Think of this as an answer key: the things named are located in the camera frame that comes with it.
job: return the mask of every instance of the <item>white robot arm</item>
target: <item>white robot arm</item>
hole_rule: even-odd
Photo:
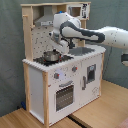
[[[81,28],[79,19],[70,16],[67,12],[54,15],[51,44],[62,53],[68,53],[69,47],[63,39],[83,39],[123,49],[121,61],[128,66],[128,31],[116,27],[104,27],[99,30]]]

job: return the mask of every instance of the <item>table surface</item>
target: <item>table surface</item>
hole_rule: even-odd
[[[71,117],[88,128],[115,128],[128,118],[128,89],[102,80],[101,93]]]
[[[0,128],[44,128],[44,125],[23,109],[16,110],[0,118]],[[81,128],[69,118],[52,125],[50,128]]]

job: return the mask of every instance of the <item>stove knob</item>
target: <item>stove knob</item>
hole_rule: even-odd
[[[55,78],[55,79],[59,79],[59,74],[58,74],[58,73],[55,73],[55,74],[54,74],[54,78]]]
[[[78,69],[77,67],[73,67],[73,68],[72,68],[72,71],[73,71],[73,72],[76,72],[77,69]]]
[[[56,52],[56,49],[53,49],[53,52]]]

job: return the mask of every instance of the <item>toy kitchen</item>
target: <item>toy kitchen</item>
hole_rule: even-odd
[[[26,107],[46,127],[101,95],[105,48],[70,41],[62,55],[52,45],[54,14],[65,11],[86,28],[90,2],[25,4],[22,6],[26,59],[23,60]]]

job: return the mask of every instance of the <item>cabinet door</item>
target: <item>cabinet door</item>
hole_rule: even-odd
[[[99,97],[102,54],[82,61],[80,106]]]

